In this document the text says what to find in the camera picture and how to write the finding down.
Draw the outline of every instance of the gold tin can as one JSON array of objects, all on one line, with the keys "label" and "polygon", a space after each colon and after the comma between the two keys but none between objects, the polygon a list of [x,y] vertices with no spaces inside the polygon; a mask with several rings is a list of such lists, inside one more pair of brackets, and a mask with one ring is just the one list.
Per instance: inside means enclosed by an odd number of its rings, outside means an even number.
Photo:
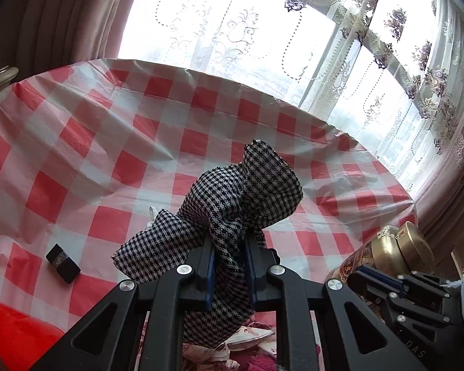
[{"label": "gold tin can", "polygon": [[342,264],[330,272],[328,279],[346,283],[360,265],[369,265],[391,276],[408,274],[411,270],[433,274],[436,270],[433,252],[418,228],[406,221],[401,228],[388,225]]}]

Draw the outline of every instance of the red and white checkered tablecloth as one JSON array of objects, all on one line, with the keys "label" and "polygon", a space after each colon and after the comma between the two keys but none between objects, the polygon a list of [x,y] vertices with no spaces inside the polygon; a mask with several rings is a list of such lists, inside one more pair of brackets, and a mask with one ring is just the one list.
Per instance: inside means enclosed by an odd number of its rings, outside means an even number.
[{"label": "red and white checkered tablecloth", "polygon": [[[416,221],[395,178],[361,145],[296,107],[230,80],[124,60],[78,63],[0,93],[0,301],[70,328],[124,279],[110,256],[176,212],[205,170],[268,142],[304,190],[266,231],[282,263],[322,281],[385,224]],[[58,243],[81,273],[67,285]]]}]

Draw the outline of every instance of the black and white fabric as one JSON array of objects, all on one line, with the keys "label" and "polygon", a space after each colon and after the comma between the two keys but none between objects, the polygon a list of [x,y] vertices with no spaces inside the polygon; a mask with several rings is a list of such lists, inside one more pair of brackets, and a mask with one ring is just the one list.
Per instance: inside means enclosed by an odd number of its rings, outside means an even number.
[{"label": "black and white fabric", "polygon": [[217,253],[213,303],[208,312],[186,313],[184,341],[215,348],[253,314],[239,251],[245,231],[253,228],[266,247],[262,229],[291,215],[301,199],[288,164],[255,140],[245,146],[241,163],[203,173],[177,214],[161,210],[150,228],[115,252],[114,264],[137,282],[157,279],[183,264],[209,230]]}]

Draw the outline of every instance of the metal screw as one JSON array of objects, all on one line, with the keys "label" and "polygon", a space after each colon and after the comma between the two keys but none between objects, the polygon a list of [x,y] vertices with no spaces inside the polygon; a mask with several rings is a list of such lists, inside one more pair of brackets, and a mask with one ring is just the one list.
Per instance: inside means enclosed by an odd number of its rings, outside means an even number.
[{"label": "metal screw", "polygon": [[177,268],[177,273],[181,275],[189,275],[192,272],[192,266],[191,265],[180,265]]},{"label": "metal screw", "polygon": [[342,289],[342,282],[338,279],[330,279],[327,286],[332,290],[340,290]]},{"label": "metal screw", "polygon": [[135,284],[132,280],[123,280],[119,284],[119,288],[122,291],[131,291],[132,289],[134,289],[134,287],[135,287]]},{"label": "metal screw", "polygon": [[273,265],[270,267],[270,273],[274,275],[283,275],[286,269],[282,265]]}]

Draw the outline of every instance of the embroidered curtain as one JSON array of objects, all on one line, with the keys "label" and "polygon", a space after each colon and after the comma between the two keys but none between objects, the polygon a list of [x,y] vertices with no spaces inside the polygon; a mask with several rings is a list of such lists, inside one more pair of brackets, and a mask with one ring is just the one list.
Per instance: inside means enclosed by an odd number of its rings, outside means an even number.
[{"label": "embroidered curtain", "polygon": [[464,21],[450,0],[135,0],[119,57],[232,79],[335,125],[411,193],[437,242],[434,220],[464,194]]}]

